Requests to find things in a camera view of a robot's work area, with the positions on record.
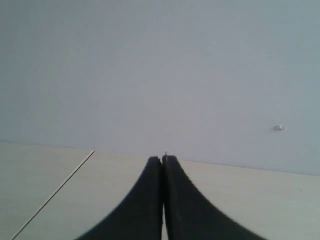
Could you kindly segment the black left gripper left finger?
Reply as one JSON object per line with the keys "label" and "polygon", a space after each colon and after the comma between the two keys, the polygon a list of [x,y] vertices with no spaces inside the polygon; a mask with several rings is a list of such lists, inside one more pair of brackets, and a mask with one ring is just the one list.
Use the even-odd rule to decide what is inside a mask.
{"label": "black left gripper left finger", "polygon": [[160,240],[163,232],[162,163],[150,157],[133,188],[82,240]]}

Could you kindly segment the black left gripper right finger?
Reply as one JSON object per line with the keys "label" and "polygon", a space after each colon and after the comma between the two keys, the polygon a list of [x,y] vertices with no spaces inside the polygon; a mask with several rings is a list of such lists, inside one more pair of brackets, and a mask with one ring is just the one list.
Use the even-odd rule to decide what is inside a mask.
{"label": "black left gripper right finger", "polygon": [[212,204],[174,155],[162,157],[164,208],[170,240],[261,240]]}

